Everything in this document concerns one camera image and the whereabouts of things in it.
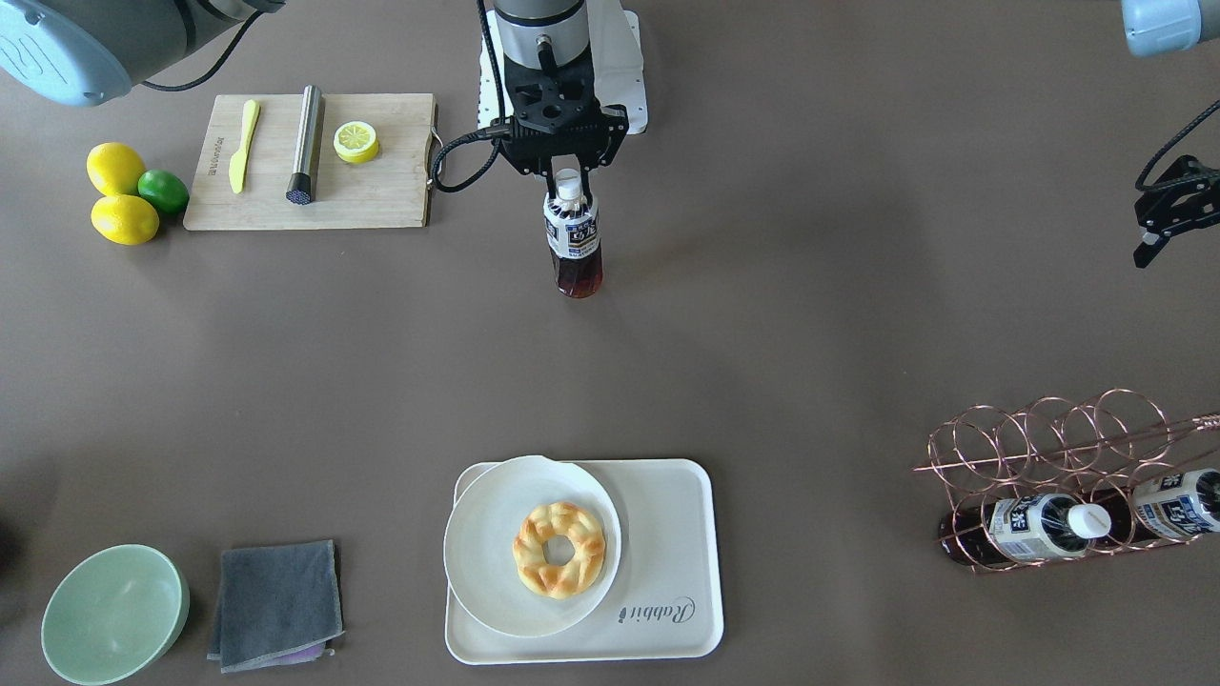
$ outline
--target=cutting board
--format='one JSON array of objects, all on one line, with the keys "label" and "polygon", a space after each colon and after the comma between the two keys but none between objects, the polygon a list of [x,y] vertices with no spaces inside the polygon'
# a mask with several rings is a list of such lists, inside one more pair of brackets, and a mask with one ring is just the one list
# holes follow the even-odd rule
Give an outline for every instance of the cutting board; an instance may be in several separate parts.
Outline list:
[{"label": "cutting board", "polygon": [[[262,106],[250,142],[245,188],[229,188],[228,165],[242,145],[242,106]],[[323,94],[315,200],[284,198],[293,172],[300,94],[218,95],[182,218],[192,231],[421,227],[428,222],[428,151],[436,117],[431,93]],[[381,154],[350,165],[334,153],[336,129],[372,125]]]}]

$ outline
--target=bagel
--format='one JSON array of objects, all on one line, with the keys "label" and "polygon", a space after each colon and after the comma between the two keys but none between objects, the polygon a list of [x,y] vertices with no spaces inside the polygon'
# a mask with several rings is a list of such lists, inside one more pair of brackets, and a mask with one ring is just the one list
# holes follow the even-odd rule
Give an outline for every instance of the bagel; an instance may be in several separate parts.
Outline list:
[{"label": "bagel", "polygon": [[[555,536],[566,536],[572,542],[572,559],[565,565],[547,561],[544,547]],[[521,582],[534,593],[556,601],[588,590],[601,572],[605,554],[601,522],[565,502],[534,508],[512,541],[512,558],[517,561]]]}]

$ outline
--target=yellow lemon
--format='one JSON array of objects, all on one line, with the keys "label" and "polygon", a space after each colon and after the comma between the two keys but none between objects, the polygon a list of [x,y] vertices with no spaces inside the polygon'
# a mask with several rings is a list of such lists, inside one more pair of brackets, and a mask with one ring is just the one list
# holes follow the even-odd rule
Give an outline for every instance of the yellow lemon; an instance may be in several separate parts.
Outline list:
[{"label": "yellow lemon", "polygon": [[102,195],[134,195],[144,173],[144,160],[122,143],[102,143],[89,150],[84,168]]},{"label": "yellow lemon", "polygon": [[344,162],[362,165],[377,156],[377,131],[366,122],[348,122],[334,132],[334,151]]},{"label": "yellow lemon", "polygon": [[156,236],[161,217],[144,198],[107,195],[93,205],[93,227],[106,238],[123,245],[138,245]]}]

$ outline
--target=folded napkin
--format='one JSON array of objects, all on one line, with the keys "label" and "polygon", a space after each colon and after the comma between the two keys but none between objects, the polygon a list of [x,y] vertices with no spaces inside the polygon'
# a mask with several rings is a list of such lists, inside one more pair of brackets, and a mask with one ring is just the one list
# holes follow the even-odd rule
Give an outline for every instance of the folded napkin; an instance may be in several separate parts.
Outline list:
[{"label": "folded napkin", "polygon": [[207,659],[222,673],[314,660],[340,634],[333,541],[221,554]]}]

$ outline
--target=yellow knife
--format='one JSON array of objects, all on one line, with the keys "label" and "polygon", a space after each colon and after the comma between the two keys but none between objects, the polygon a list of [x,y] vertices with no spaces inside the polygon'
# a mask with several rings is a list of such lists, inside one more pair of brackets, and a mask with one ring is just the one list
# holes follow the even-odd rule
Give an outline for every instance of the yellow knife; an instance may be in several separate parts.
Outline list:
[{"label": "yellow knife", "polygon": [[242,107],[242,146],[229,159],[229,187],[233,193],[240,193],[245,187],[245,161],[250,157],[250,139],[254,138],[260,111],[257,100],[246,100]]}]

